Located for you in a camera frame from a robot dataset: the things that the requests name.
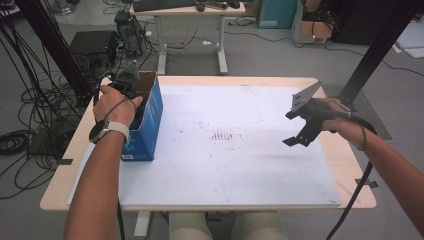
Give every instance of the wooden table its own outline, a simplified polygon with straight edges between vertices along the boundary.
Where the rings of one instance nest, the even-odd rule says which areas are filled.
[[[296,87],[304,89],[317,80],[313,78],[284,78],[284,77],[210,77],[210,76],[159,76],[161,85],[218,85],[218,86],[276,86],[276,87]],[[324,97],[324,92],[320,89],[315,97]],[[94,125],[92,105],[88,106],[88,111],[84,114],[77,131],[69,144],[64,159],[73,159],[71,165],[61,165],[56,170],[42,200],[40,206],[44,210],[67,211],[69,205],[67,199],[74,185],[77,171],[84,153],[89,145],[88,133]],[[338,134],[322,132],[319,141],[324,150],[329,168],[333,174],[337,190],[340,194],[341,205],[344,208],[355,187],[355,179],[362,176],[362,171],[356,161],[352,149],[348,142]],[[368,186],[364,186],[354,208],[373,208],[376,200]],[[158,209],[149,206],[123,207],[124,210],[132,211],[172,211],[172,209]]]

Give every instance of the table leg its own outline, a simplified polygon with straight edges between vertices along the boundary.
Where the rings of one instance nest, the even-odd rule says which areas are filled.
[[[219,71],[221,75],[228,74],[227,61],[225,60],[225,51],[224,51],[224,29],[225,29],[225,16],[220,16],[219,23],[219,43],[218,46],[218,61],[219,61]]]
[[[165,75],[166,68],[166,44],[163,43],[162,22],[159,16],[155,16],[156,31],[159,40],[158,75]]]
[[[138,212],[137,223],[134,229],[134,239],[145,239],[148,235],[149,223],[150,223],[149,211]]]

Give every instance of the metal frame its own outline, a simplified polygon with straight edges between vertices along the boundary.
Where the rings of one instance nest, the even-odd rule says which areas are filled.
[[[423,4],[422,0],[400,0],[398,2],[389,20],[383,26],[349,81],[340,92],[339,99],[344,105],[348,107],[352,106],[358,93],[367,83],[393,44],[395,44],[403,30],[408,26],[421,4]]]

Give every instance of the watch strap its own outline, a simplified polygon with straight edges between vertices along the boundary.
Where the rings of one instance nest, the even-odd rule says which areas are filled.
[[[130,130],[129,130],[129,128],[125,124],[122,124],[120,122],[109,121],[108,130],[109,131],[118,131],[118,132],[124,134],[124,136],[125,136],[125,145],[128,145],[128,143],[130,142],[130,137],[129,137]]]

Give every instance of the pants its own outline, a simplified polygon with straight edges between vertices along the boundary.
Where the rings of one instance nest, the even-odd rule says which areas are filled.
[[[170,240],[213,240],[203,212],[169,214]],[[231,232],[232,240],[287,240],[278,212],[240,212]]]

